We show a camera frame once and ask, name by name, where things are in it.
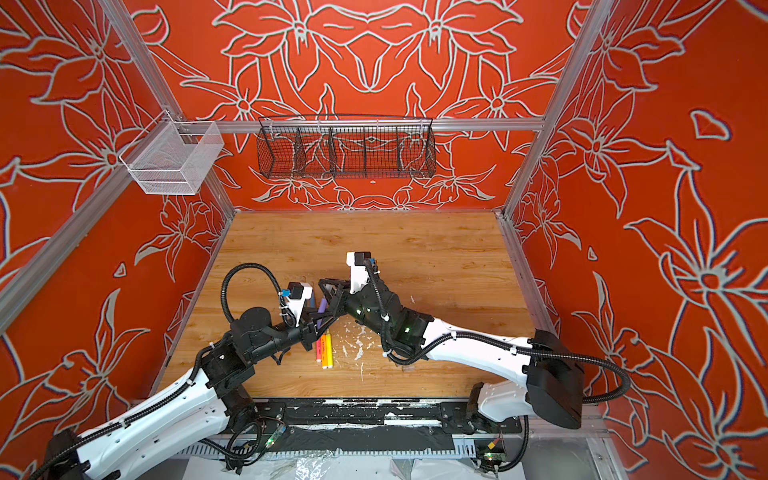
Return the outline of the purple pen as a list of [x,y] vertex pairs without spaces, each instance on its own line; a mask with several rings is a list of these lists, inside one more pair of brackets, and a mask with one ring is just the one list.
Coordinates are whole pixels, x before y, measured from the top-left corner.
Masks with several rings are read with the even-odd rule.
[[328,308],[328,301],[327,301],[326,298],[323,298],[321,300],[320,304],[319,304],[319,307],[318,307],[319,317],[318,317],[318,320],[317,320],[317,327],[320,327],[323,324],[323,322],[325,321],[325,313],[326,313],[327,308]]

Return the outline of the yellow pen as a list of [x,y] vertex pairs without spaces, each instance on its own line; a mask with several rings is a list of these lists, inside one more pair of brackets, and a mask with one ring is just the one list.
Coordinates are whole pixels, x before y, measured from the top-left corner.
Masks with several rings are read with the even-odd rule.
[[329,363],[330,363],[330,367],[328,369],[331,369],[334,366],[332,340],[331,340],[331,334],[329,332],[326,332],[326,333],[328,334],[327,347],[328,347]]

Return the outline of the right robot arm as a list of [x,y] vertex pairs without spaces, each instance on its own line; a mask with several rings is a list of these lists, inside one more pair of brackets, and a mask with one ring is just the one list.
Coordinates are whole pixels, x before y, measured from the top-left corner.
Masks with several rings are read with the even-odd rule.
[[575,354],[548,331],[505,337],[458,327],[403,306],[382,281],[322,279],[319,287],[328,315],[349,315],[376,333],[384,357],[394,364],[452,362],[501,377],[499,383],[481,384],[473,395],[478,414],[493,422],[536,416],[578,429],[584,406],[616,400],[632,385],[624,368]]

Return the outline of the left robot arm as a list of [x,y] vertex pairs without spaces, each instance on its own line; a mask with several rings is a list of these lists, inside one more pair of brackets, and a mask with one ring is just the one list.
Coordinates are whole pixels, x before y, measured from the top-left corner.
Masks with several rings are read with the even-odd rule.
[[[229,284],[236,274],[249,269],[263,272],[275,288],[279,323],[262,307],[233,315]],[[340,304],[349,292],[348,282],[322,279],[319,287],[327,302],[325,309],[310,307],[314,289],[307,283],[281,287],[261,264],[235,266],[225,275],[220,291],[229,324],[222,338],[202,348],[191,369],[174,383],[116,419],[83,434],[66,430],[55,435],[32,478],[137,479],[197,443],[212,446],[230,465],[247,463],[258,451],[257,442],[222,446],[213,438],[221,433],[237,437],[258,426],[258,410],[244,388],[258,362],[281,362],[295,345],[312,350],[342,314]]]

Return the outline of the orange pen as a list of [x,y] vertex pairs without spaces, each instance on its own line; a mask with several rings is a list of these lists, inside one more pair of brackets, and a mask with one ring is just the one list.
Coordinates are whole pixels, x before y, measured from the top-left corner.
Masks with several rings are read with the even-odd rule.
[[324,333],[320,338],[321,366],[323,369],[328,369],[330,367],[327,340],[328,334]]

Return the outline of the clear plastic bin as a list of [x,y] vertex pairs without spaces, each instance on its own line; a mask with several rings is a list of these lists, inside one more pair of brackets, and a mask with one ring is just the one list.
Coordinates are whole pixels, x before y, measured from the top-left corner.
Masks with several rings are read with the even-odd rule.
[[132,142],[121,163],[148,195],[195,195],[223,150],[214,122],[162,121]]

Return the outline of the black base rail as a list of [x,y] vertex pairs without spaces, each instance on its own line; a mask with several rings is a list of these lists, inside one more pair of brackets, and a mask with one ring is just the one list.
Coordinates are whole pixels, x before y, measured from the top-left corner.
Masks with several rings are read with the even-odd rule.
[[523,431],[520,420],[488,420],[464,398],[256,398],[254,407],[264,423],[288,427],[429,427],[465,435]]

